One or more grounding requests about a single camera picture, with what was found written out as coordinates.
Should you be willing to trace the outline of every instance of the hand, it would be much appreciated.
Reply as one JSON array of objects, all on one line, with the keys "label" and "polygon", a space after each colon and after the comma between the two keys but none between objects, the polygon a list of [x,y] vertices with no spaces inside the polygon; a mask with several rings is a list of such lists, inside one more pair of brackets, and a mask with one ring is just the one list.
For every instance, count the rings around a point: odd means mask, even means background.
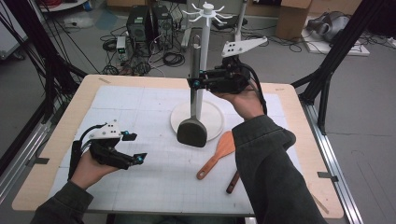
[{"label": "hand", "polygon": [[235,111],[244,120],[249,120],[263,115],[262,103],[260,103],[259,97],[251,86],[247,86],[244,91],[239,94],[230,93],[213,93],[214,95],[229,101]]},{"label": "hand", "polygon": [[92,158],[91,152],[88,150],[82,155],[70,180],[82,189],[87,189],[96,184],[103,176],[117,170],[119,170],[117,167],[99,164]]}]

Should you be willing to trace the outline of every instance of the box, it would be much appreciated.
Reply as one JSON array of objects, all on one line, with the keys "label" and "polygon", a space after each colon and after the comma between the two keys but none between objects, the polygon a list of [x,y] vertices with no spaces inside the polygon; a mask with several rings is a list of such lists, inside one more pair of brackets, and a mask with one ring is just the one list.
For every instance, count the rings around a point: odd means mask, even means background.
[{"label": "box", "polygon": [[134,5],[149,5],[149,0],[107,0],[109,7],[131,7]]},{"label": "box", "polygon": [[290,41],[299,41],[311,3],[311,0],[282,0],[276,36]]}]

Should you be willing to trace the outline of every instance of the spatula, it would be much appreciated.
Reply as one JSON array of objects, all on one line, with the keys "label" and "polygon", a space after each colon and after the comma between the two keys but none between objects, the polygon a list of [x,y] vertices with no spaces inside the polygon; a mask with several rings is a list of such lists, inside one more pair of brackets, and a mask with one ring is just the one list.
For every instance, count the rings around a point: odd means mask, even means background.
[{"label": "spatula", "polygon": [[235,145],[233,144],[233,133],[231,131],[225,132],[218,142],[215,155],[212,156],[212,158],[210,158],[209,161],[198,172],[197,178],[204,179],[209,171],[216,165],[219,159],[231,154],[234,151]]}]

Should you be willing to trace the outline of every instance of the table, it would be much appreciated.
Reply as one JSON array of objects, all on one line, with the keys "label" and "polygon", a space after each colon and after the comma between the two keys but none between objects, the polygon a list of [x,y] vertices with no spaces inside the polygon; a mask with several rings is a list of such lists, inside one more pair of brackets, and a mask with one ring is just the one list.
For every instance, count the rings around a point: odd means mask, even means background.
[{"label": "table", "polygon": [[[90,108],[97,90],[104,85],[188,88],[187,81],[180,78],[86,76],[40,155],[42,158],[49,158],[49,163],[36,164],[33,167],[12,204],[15,210],[34,211],[48,199],[64,153],[74,140],[76,130]],[[326,218],[342,217],[344,212],[332,181],[329,178],[318,177],[318,172],[327,172],[327,169],[294,88],[288,84],[262,83],[262,89],[265,93],[277,94],[281,100],[290,130],[297,137],[295,147],[306,184],[320,212]]]}]

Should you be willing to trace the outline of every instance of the floor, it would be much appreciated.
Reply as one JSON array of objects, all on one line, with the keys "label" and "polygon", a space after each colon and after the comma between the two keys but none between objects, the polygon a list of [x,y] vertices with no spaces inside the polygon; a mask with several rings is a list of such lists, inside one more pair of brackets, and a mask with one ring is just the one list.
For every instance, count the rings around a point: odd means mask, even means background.
[{"label": "floor", "polygon": [[[75,8],[56,15],[61,18],[81,12],[81,8]],[[102,4],[97,4],[88,15],[93,19],[93,27],[76,30],[70,35],[101,71],[106,65],[106,53],[99,37],[124,25],[126,17],[125,13],[110,11]],[[267,27],[254,20],[249,21],[247,29]],[[273,31],[264,30],[264,34],[270,35]],[[97,73],[72,42],[64,34],[61,36],[72,63],[88,73]],[[222,45],[230,39],[230,34],[212,33],[208,68],[220,63]],[[325,58],[325,55],[308,53],[303,44],[298,46],[300,48],[270,41],[267,47],[243,54],[241,60],[256,70],[261,82],[291,83],[314,72]],[[365,47],[371,53],[369,57],[347,56],[332,78],[326,130],[363,222],[390,224],[396,220],[396,174],[393,172],[396,170],[396,104],[392,103],[396,95],[396,49],[378,44]],[[161,72],[153,69],[148,76],[186,77],[188,58],[187,52],[186,63],[182,66],[163,66]],[[44,91],[29,60],[0,62],[0,71],[0,116],[3,120],[0,155],[3,155],[43,100]],[[1,202],[0,223],[27,223],[32,218],[32,212],[18,212],[11,208],[29,169],[26,167]],[[343,219],[328,221],[346,223]],[[106,215],[87,214],[85,222],[105,223]]]}]

